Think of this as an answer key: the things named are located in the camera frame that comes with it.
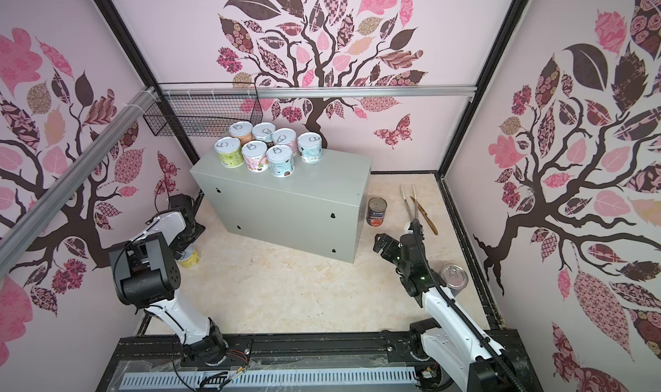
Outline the green label can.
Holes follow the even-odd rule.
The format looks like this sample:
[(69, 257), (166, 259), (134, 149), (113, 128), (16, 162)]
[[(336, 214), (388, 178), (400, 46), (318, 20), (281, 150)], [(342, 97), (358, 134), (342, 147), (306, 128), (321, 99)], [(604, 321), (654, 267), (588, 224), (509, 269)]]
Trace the green label can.
[(214, 144), (213, 149), (225, 168), (238, 168), (244, 164), (241, 142), (235, 137), (222, 137)]

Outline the pink label can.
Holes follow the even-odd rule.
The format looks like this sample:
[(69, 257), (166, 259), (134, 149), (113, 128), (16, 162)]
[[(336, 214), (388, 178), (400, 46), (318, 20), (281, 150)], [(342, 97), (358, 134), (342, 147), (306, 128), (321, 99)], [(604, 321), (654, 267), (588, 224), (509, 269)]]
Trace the pink label can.
[(275, 145), (287, 146), (292, 150), (294, 156), (299, 153), (297, 145), (298, 136), (293, 129), (281, 128), (272, 134), (272, 140)]
[(263, 173), (269, 169), (268, 149), (268, 145), (262, 141), (250, 141), (242, 147), (244, 162), (251, 172)]

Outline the orange label can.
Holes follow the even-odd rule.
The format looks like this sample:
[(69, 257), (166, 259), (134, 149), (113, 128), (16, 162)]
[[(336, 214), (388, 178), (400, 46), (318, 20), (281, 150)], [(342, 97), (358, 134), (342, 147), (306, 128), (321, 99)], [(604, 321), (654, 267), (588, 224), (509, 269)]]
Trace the orange label can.
[(245, 145), (254, 140), (252, 130), (253, 124), (251, 122), (239, 121), (228, 128), (228, 133), (231, 137), (237, 138), (241, 145)]

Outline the teal label coconut can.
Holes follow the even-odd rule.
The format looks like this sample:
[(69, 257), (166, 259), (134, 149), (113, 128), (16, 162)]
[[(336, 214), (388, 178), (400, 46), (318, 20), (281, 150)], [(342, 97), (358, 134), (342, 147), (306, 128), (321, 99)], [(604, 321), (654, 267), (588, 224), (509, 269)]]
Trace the teal label coconut can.
[(263, 122), (254, 125), (251, 133), (256, 141), (264, 142), (270, 148), (274, 146), (273, 134), (275, 131), (275, 125), (269, 122)]

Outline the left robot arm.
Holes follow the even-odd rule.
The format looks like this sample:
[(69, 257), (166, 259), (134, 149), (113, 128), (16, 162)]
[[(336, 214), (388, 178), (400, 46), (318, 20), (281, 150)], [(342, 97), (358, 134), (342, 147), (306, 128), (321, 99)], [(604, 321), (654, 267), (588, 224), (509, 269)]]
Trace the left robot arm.
[(216, 366), (228, 352), (220, 329), (177, 294), (182, 284), (177, 261), (193, 254), (194, 242), (205, 231), (196, 221), (197, 207), (188, 195), (170, 197), (166, 211), (135, 237), (113, 245), (108, 258), (119, 300), (168, 325), (194, 364)]

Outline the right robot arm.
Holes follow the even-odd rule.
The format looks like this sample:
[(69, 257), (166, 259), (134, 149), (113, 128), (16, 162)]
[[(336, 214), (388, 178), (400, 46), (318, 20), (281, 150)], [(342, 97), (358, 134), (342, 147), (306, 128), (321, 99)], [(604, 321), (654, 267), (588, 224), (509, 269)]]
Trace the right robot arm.
[(423, 390), (457, 386), (461, 391), (533, 391), (527, 359), (509, 350), (477, 326), (456, 301), (426, 259), (423, 238), (402, 235), (399, 240), (376, 235), (373, 251), (392, 263), (406, 293), (430, 316), (411, 325), (411, 354), (431, 360), (440, 373), (421, 380)]

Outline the yellow label can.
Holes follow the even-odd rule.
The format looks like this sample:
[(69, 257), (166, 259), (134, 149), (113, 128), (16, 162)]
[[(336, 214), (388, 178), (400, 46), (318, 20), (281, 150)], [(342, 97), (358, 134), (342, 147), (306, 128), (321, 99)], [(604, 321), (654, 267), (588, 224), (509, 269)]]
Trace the yellow label can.
[(180, 257), (177, 260), (179, 266), (190, 269), (200, 262), (201, 256), (199, 252), (193, 247), (189, 246), (184, 251), (180, 252)]

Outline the metal tongs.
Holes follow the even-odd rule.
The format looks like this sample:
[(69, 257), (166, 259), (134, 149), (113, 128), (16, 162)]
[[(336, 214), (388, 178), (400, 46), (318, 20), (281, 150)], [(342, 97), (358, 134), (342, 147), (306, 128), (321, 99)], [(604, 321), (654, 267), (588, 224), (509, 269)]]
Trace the metal tongs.
[(413, 222), (414, 220), (418, 220), (418, 196), (416, 188), (410, 186), (410, 189), (407, 189), (405, 186), (401, 186), (400, 193), (404, 200), (410, 221)]

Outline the blue label tin can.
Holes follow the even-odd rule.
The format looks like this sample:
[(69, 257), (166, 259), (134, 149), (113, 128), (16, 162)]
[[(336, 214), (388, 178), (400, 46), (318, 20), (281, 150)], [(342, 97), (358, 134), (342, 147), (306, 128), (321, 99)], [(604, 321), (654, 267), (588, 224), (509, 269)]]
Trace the blue label tin can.
[(454, 297), (457, 297), (457, 295), (468, 286), (468, 275), (465, 270), (458, 265), (445, 265), (442, 268), (440, 275)]

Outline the red tomato can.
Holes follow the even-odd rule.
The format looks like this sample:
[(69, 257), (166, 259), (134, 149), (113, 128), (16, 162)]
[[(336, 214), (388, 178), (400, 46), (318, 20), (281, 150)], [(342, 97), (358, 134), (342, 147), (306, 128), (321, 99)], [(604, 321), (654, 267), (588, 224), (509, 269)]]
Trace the red tomato can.
[(381, 197), (373, 197), (368, 201), (367, 223), (371, 227), (380, 227), (385, 220), (387, 201)]

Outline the grey metal cabinet box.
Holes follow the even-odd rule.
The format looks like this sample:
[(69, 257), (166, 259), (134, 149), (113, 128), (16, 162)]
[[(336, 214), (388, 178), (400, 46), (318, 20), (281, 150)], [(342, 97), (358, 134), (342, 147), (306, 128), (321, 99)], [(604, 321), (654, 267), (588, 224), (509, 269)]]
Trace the grey metal cabinet box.
[(351, 263), (371, 165), (369, 157), (327, 149), (321, 161), (297, 159), (294, 173), (278, 178), (225, 168), (211, 151), (190, 172), (228, 232)]

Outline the wooden handled knife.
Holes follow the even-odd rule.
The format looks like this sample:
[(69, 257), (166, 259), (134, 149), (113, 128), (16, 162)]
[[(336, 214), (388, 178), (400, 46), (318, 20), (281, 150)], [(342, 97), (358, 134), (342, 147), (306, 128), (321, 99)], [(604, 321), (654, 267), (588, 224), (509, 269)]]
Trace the wooden handled knife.
[(431, 231), (434, 233), (434, 235), (439, 235), (438, 229), (435, 225), (435, 223), (431, 220), (430, 216), (428, 215), (427, 211), (421, 206), (420, 202), (416, 198), (411, 198), (413, 203), (415, 204), (416, 208), (418, 209), (418, 212), (420, 215), (423, 217), (423, 219), (426, 221), (426, 223), (429, 225)]

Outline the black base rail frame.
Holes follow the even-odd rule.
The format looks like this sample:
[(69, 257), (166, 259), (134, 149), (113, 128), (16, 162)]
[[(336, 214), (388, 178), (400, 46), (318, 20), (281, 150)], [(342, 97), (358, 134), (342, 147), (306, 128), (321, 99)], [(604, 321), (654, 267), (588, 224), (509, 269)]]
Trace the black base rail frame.
[[(252, 370), (304, 370), (334, 368), (406, 367), (415, 371), (416, 388), (341, 387), (304, 388), (294, 391), (458, 391), (457, 386), (443, 390), (423, 390), (420, 381), (438, 375), (438, 365), (411, 354), (410, 328), (407, 331), (361, 333), (281, 333), (274, 335), (222, 335), (228, 352), (216, 366), (198, 366), (184, 357), (176, 335), (140, 335), (119, 341), (97, 387), (99, 391), (118, 391), (123, 375), (131, 372), (206, 372)], [(190, 391), (225, 391), (193, 387)]]

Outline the left aluminium rail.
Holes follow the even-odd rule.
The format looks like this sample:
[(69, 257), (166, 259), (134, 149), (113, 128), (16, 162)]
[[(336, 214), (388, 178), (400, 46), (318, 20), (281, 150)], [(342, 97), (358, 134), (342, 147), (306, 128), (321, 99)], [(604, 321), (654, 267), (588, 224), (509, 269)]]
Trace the left aluminium rail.
[(34, 208), (27, 211), (17, 225), (11, 228), (1, 244), (2, 276), (10, 272), (12, 266), (27, 252), (32, 242), (60, 212), (114, 144), (120, 141), (130, 126), (141, 118), (157, 99), (158, 95), (153, 87), (145, 87), (139, 91), (43, 197), (37, 200)]

